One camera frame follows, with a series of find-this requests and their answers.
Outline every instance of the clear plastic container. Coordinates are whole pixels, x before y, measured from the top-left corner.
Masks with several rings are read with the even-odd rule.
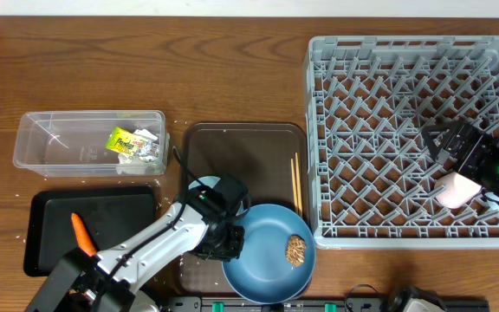
[[[120,164],[119,154],[105,148],[116,127],[157,136],[158,161]],[[165,172],[168,146],[160,111],[34,112],[21,118],[13,163],[50,177],[157,175]]]

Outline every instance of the lattice basket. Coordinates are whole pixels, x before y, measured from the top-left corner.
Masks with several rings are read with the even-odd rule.
[[[499,134],[499,36],[323,36],[303,64],[311,226],[320,248],[499,248],[499,209],[441,206],[420,131]]]

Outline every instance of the pink object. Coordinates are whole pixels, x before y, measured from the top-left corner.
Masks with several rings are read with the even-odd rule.
[[[481,191],[480,185],[455,172],[438,179],[434,188],[441,185],[446,190],[437,196],[437,200],[440,204],[451,209],[461,207]]]

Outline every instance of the chopsticks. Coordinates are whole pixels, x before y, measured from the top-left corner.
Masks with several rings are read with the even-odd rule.
[[[292,166],[292,191],[294,193],[295,213],[298,216],[303,217],[303,209],[301,208],[300,161],[298,160],[298,153],[295,154],[295,162],[294,159],[290,159],[290,165]]]

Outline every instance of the carrot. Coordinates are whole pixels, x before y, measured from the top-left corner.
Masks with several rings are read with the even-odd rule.
[[[75,228],[76,242],[78,242],[78,247],[82,249],[82,251],[86,252],[88,256],[93,256],[97,253],[97,250],[92,244],[92,239],[87,234],[86,227],[76,213],[73,212],[70,219],[73,222],[73,228]]]

